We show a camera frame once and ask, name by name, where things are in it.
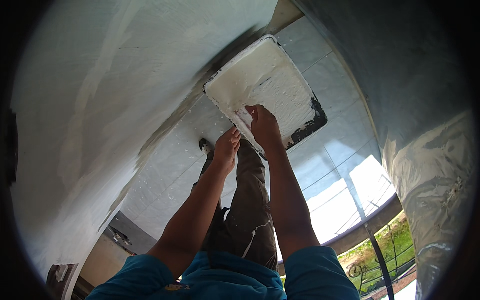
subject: hand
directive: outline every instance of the hand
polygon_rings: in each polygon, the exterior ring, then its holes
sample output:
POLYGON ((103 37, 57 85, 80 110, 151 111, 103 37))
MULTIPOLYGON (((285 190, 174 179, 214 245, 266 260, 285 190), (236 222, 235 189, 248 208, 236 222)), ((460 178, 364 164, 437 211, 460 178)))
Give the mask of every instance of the hand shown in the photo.
POLYGON ((240 132, 235 126, 218 138, 212 163, 230 173, 235 166, 235 154, 240 147, 240 132))
POLYGON ((245 106, 247 112, 252 116, 252 134, 257 143, 262 146, 265 153, 282 149, 282 137, 276 118, 263 105, 245 106))

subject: vegetation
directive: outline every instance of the vegetation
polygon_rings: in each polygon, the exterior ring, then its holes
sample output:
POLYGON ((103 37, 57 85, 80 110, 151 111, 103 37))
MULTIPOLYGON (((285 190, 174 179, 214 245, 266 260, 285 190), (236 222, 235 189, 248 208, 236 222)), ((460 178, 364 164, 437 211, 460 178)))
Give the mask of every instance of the vegetation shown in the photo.
MULTIPOLYGON (((415 250, 413 247, 411 247, 412 238, 410 235, 410 228, 404 214, 402 214, 397 220, 392 222, 392 224, 390 225, 390 229, 386 227, 384 230, 376 234, 375 237, 380 246, 380 249, 382 250, 382 254, 385 258, 388 271, 390 272, 390 276, 396 275, 396 265, 401 266, 414 258, 415 250), (394 252, 397 253, 396 262, 394 259, 394 252)), ((360 287, 360 279, 362 278, 364 284, 362 284, 361 286, 361 293, 370 291, 374 288, 374 285, 380 281, 380 278, 370 281, 382 275, 380 268, 377 268, 379 267, 379 264, 377 262, 377 257, 375 255, 375 251, 372 247, 372 242, 370 242, 370 240, 363 243, 359 247, 349 251, 348 253, 340 256, 338 260, 340 261, 340 264, 342 264, 344 269, 346 269, 347 274, 349 274, 348 271, 352 266, 356 265, 362 268, 364 272, 363 278, 360 275, 359 267, 357 267, 356 272, 354 272, 355 270, 350 271, 350 274, 352 274, 354 277, 350 277, 350 275, 348 275, 349 279, 357 288, 360 287), (367 270, 372 270, 375 268, 377 269, 370 272, 365 272, 367 270)))

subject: grass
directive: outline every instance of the grass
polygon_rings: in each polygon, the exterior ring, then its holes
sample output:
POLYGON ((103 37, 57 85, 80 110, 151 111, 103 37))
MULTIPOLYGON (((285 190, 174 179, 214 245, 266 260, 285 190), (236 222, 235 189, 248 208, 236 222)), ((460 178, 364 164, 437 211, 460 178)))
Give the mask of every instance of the grass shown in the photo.
MULTIPOLYGON (((394 221, 391 225, 391 232, 388 228, 385 228, 381 232, 375 235, 377 242, 382 250, 382 254, 387 262, 387 268, 390 272, 391 276, 395 275, 395 260, 394 258, 394 247, 392 243, 392 238, 395 243, 395 250, 397 253, 397 265, 401 266, 402 264, 408 262, 415 256, 415 250, 413 247, 409 248, 412 244, 412 238, 410 235, 410 228, 408 226, 407 219, 403 216, 399 217, 396 221, 394 221), (398 255, 403 250, 409 248, 404 253, 398 255)), ((372 270, 379 266, 378 262, 376 261, 375 251, 372 247, 372 243, 367 241, 360 245, 359 247, 351 250, 350 252, 340 256, 339 258, 340 263, 348 262, 349 265, 359 265, 362 269, 365 270, 372 270)), ((381 276, 380 269, 367 272, 363 275, 363 282, 377 278, 381 276)), ((360 278, 361 276, 357 277, 349 277, 352 283, 357 287, 360 287, 360 278)), ((362 284, 361 286, 361 293, 370 291, 369 289, 373 288, 373 286, 380 281, 380 279, 374 280, 367 284, 362 284)))

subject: forearm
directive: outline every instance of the forearm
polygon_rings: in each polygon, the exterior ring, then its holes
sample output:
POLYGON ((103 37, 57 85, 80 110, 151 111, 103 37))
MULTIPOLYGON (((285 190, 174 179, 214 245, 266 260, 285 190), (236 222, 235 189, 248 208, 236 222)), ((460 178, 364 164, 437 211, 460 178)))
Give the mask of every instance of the forearm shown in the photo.
POLYGON ((284 259, 296 250, 320 245, 310 212, 283 145, 265 153, 270 169, 270 209, 284 259))
POLYGON ((156 245, 147 253, 158 257, 174 276, 183 273, 199 251, 227 173, 225 167, 213 161, 190 196, 167 223, 156 245), (177 259, 177 262, 170 265, 170 261, 174 259, 177 259))

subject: paint tray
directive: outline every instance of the paint tray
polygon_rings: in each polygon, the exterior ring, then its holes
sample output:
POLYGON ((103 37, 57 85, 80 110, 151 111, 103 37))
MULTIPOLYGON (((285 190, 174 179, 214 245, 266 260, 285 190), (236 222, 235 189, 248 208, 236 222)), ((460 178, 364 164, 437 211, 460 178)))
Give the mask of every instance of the paint tray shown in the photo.
POLYGON ((319 130, 327 117, 305 78, 274 36, 265 35, 237 54, 205 84, 204 93, 265 158, 246 105, 262 104, 275 115, 289 149, 319 130))

